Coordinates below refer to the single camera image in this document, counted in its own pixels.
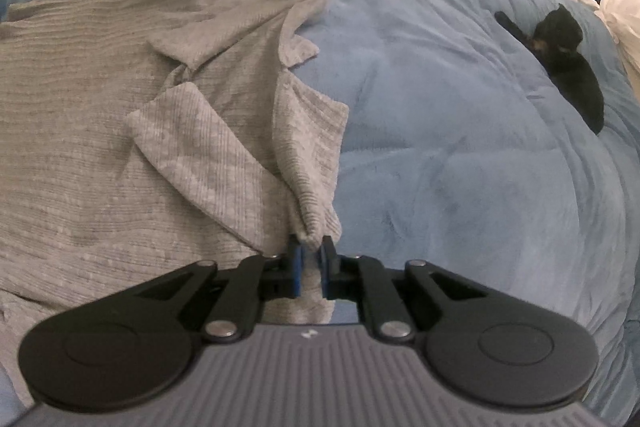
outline silver screw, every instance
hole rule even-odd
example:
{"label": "silver screw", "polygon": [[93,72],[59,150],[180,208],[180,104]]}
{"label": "silver screw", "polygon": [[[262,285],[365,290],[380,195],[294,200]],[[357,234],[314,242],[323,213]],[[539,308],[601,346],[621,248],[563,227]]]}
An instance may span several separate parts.
{"label": "silver screw", "polygon": [[382,324],[380,332],[392,339],[402,339],[411,333],[411,326],[402,321],[389,321]]}
{"label": "silver screw", "polygon": [[238,327],[231,321],[211,321],[204,326],[204,330],[212,337],[231,337],[236,334]]}

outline beige sweater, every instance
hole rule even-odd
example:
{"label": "beige sweater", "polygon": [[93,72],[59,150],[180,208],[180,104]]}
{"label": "beige sweater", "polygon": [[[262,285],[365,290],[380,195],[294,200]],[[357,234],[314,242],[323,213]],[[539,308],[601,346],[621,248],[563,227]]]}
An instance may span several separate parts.
{"label": "beige sweater", "polygon": [[[0,25],[0,363],[44,317],[202,258],[334,239],[348,109],[287,69],[328,0],[39,0]],[[267,319],[323,322],[317,273]]]}

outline circular cap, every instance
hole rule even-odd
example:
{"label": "circular cap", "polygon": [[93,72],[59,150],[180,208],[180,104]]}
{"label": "circular cap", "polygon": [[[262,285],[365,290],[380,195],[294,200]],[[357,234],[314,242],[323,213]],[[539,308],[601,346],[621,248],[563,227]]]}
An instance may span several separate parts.
{"label": "circular cap", "polygon": [[204,330],[212,337],[231,337],[236,334],[238,327],[231,321],[211,321]]}
{"label": "circular cap", "polygon": [[59,409],[106,412],[166,389],[188,367],[192,343],[162,303],[130,299],[113,313],[88,305],[36,325],[18,363],[33,394]]}
{"label": "circular cap", "polygon": [[584,328],[508,297],[452,303],[426,334],[423,353],[450,387],[510,408],[577,399],[598,363]]}
{"label": "circular cap", "polygon": [[402,321],[389,321],[380,326],[380,333],[392,339],[402,339],[411,333],[411,326]]}

